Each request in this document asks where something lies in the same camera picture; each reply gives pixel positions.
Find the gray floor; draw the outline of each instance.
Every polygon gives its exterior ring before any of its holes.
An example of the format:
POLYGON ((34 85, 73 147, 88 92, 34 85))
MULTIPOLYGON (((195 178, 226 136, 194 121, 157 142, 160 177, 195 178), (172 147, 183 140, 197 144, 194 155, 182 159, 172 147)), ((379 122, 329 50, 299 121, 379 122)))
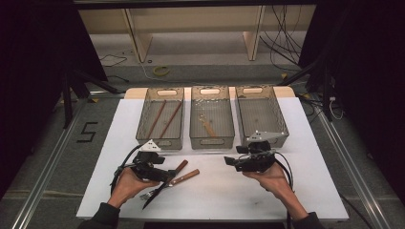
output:
MULTIPOLYGON (((305 33, 296 32, 295 35, 295 38, 302 43, 305 33)), ((152 63, 145 62, 144 69, 134 58, 131 43, 125 35, 93 35, 92 39, 100 58, 107 54, 126 57, 121 64, 105 67, 107 75, 117 75, 129 80, 125 82, 113 76, 109 78, 111 85, 122 90, 133 87, 192 86, 210 83, 229 86, 279 83, 282 80, 282 73, 293 74, 271 65, 268 49, 263 42, 260 43, 256 61, 248 61, 241 32, 156 34, 147 58, 152 63), (154 76, 152 68, 158 65, 169 66, 170 74, 164 77, 154 76)), ((101 62, 105 66, 110 66, 119 60, 122 58, 111 57, 101 62)), ((275 56, 274 61, 278 65, 283 65, 284 68, 293 68, 280 56, 275 56)), ((305 78, 294 82, 291 88, 298 94, 305 93, 304 82, 305 78)), ((102 91, 94 85, 88 86, 91 91, 102 91)), ((46 190, 33 212, 28 228, 76 228, 81 222, 81 219, 75 217, 75 213, 96 166, 98 155, 120 100, 119 97, 109 95, 107 97, 94 95, 94 97, 99 97, 99 100, 97 102, 89 100, 83 108, 46 190), (86 122, 97 122, 87 128, 88 131, 95 131, 96 134, 92 142, 79 143, 78 140, 89 138, 81 134, 86 122)), ((311 113, 311 107, 308 104, 303 103, 303 108, 307 114, 311 113)), ((0 228, 12 228, 15 217, 40 177, 53 152, 53 147, 62 134, 63 115, 63 104, 56 104, 48 125, 34 147, 34 154, 27 158, 9 191, 0 202, 0 228)), ((309 115, 308 120, 337 190, 371 222, 364 203, 342 165, 317 112, 309 115)), ((372 190, 391 228, 405 228, 404 205, 381 175, 373 160, 367 157, 367 149, 350 120, 344 116, 340 120, 334 119, 333 125, 372 190)), ((324 222, 326 227, 367 228, 353 209, 346 203, 345 206, 350 219, 343 222, 324 222)), ((143 228, 143 223, 121 221, 118 228, 140 229, 143 228)))

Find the white table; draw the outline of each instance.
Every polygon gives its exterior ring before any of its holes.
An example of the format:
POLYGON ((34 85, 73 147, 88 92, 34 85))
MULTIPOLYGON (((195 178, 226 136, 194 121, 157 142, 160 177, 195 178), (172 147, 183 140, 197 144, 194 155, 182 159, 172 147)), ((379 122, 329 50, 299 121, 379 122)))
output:
MULTIPOLYGON (((278 98, 290 136, 282 153, 291 165, 294 190, 308 212, 315 211, 321 220, 345 220, 348 214, 338 196, 328 168, 316 144, 298 98, 278 98)), ((110 183, 117 166, 138 145, 137 127, 143 99, 122 99, 104 142, 93 176, 89 182, 77 216, 91 218, 99 203, 110 196, 110 183)), ((144 210, 139 196, 128 200, 120 217, 136 220, 164 221, 279 221, 286 219, 286 209, 256 180, 244 177, 224 163, 224 155, 240 156, 239 128, 234 100, 232 112, 235 125, 234 148, 224 151, 194 151, 188 136, 190 99, 185 99, 183 148, 162 153, 166 157, 158 168, 175 169, 184 159, 188 164, 179 176, 199 169, 196 177, 164 190, 144 210)))

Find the hand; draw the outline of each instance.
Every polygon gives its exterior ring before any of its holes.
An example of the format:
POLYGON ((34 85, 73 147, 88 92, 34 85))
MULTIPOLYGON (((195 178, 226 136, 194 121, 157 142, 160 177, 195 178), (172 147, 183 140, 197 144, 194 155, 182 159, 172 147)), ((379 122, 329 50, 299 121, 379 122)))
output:
POLYGON ((140 179, 130 168, 125 168, 119 176, 116 188, 107 203, 120 208, 123 203, 133 198, 143 189, 159 184, 157 181, 140 179))
POLYGON ((299 220, 308 216, 307 211, 289 187, 284 171, 279 164, 274 163, 263 173, 243 172, 243 175, 257 179, 262 187, 280 199, 292 219, 299 220))

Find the sleeve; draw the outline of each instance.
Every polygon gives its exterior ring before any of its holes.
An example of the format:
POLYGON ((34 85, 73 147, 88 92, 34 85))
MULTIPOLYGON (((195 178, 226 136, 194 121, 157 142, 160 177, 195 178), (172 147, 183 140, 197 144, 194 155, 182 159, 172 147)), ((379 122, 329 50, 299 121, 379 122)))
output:
POLYGON ((100 207, 92 219, 85 220, 77 229, 114 229, 117 228, 119 209, 108 203, 100 203, 100 207))
POLYGON ((295 229, 325 229, 314 212, 309 213, 306 218, 294 221, 292 225, 295 229))

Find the stick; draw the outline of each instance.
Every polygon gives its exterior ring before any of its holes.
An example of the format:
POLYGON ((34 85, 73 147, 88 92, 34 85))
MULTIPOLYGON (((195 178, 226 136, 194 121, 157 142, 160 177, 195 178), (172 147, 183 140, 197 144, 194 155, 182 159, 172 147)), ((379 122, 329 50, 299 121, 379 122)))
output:
POLYGON ((163 111, 164 105, 166 105, 166 99, 164 99, 164 100, 163 100, 163 103, 160 105, 160 108, 159 108, 159 111, 158 111, 158 115, 155 117, 155 121, 153 122, 152 127, 151 127, 151 129, 149 130, 149 134, 148 134, 148 136, 147 136, 146 138, 149 139, 149 137, 151 136, 151 134, 152 134, 152 132, 153 132, 153 129, 155 129, 155 125, 156 125, 156 123, 158 122, 158 119, 159 119, 159 117, 160 117, 161 111, 163 111))
POLYGON ((169 122, 167 122, 167 125, 166 125, 166 127, 164 127, 164 130, 161 132, 159 138, 162 138, 163 135, 164 135, 164 133, 166 133, 167 128, 169 127, 169 125, 170 125, 170 123, 172 122, 173 118, 175 117, 177 111, 178 111, 179 108, 181 107, 181 104, 182 104, 182 102, 179 101, 179 105, 177 106, 175 112, 173 112, 172 116, 171 116, 170 119, 169 119, 169 122))

